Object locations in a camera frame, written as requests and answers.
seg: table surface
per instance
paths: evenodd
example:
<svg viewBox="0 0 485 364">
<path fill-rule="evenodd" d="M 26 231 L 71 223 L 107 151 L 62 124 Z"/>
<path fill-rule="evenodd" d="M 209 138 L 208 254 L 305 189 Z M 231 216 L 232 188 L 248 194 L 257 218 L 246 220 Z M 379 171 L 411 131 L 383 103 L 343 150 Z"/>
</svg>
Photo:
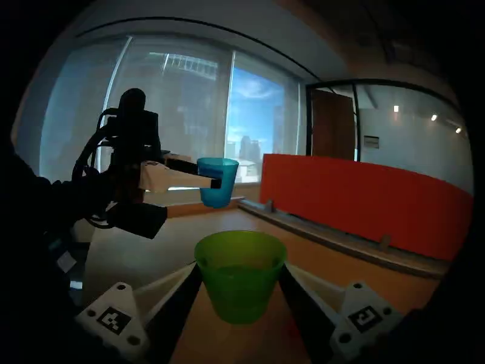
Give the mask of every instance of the table surface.
<svg viewBox="0 0 485 364">
<path fill-rule="evenodd" d="M 426 304 L 439 281 L 416 277 L 350 257 L 299 237 L 260 218 L 230 209 L 170 218 L 153 239 L 119 229 L 96 231 L 83 287 L 89 304 L 118 281 L 133 289 L 147 285 L 194 261 L 203 237 L 219 231 L 262 231 L 279 238 L 288 261 L 335 285 L 366 282 L 403 314 Z M 255 324 L 233 326 L 218 318 L 204 285 L 177 342 L 172 363 L 309 363 L 283 293 L 276 286 L 264 316 Z"/>
<path fill-rule="evenodd" d="M 202 284 L 170 361 L 195 362 L 309 364 L 310 359 L 279 285 L 258 321 L 231 325 L 216 315 Z"/>
<path fill-rule="evenodd" d="M 194 261 L 203 237 L 219 231 L 262 231 L 279 238 L 288 261 L 338 286 L 366 282 L 403 314 L 423 307 L 439 281 L 399 273 L 299 237 L 260 218 L 231 209 L 168 219 L 153 239 L 113 228 L 97 230 L 86 261 L 83 302 L 89 304 L 118 281 L 134 289 Z"/>
</svg>

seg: green cup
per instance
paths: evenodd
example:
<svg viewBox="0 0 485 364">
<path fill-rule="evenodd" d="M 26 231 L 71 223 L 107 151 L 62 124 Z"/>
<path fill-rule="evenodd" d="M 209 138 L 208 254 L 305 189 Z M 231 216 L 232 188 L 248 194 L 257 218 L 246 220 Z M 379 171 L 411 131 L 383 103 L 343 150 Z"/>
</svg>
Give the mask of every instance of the green cup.
<svg viewBox="0 0 485 364">
<path fill-rule="evenodd" d="M 195 259 L 219 317 L 253 323 L 266 311 L 286 247 L 262 232 L 224 231 L 199 241 Z"/>
</svg>

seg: wooden door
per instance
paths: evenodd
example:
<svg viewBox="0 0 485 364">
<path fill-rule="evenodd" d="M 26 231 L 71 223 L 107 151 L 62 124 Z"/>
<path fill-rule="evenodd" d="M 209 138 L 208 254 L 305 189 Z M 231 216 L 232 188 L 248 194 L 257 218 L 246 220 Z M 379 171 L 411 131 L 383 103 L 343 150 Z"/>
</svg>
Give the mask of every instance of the wooden door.
<svg viewBox="0 0 485 364">
<path fill-rule="evenodd" d="M 352 99 L 313 90 L 312 114 L 312 155 L 353 161 L 355 123 Z"/>
</svg>

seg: sky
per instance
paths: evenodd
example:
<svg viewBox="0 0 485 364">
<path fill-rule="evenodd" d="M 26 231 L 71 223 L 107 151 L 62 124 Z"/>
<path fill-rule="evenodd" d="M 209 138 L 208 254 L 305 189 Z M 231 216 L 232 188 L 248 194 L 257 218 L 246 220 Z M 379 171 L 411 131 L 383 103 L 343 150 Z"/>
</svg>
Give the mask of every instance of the sky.
<svg viewBox="0 0 485 364">
<path fill-rule="evenodd" d="M 227 116 L 227 141 L 236 142 L 239 154 L 241 138 L 258 140 L 262 153 L 273 151 L 273 113 L 282 106 L 283 86 L 234 67 Z"/>
</svg>

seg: orange partition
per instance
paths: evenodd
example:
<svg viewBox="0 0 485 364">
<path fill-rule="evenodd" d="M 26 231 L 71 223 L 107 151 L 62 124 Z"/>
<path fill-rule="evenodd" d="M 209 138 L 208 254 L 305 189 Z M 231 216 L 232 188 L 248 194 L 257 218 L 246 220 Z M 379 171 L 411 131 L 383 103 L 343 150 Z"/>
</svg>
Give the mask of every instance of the orange partition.
<svg viewBox="0 0 485 364">
<path fill-rule="evenodd" d="M 404 169 L 327 157 L 266 154 L 260 202 L 344 232 L 452 260 L 468 231 L 473 197 Z"/>
</svg>

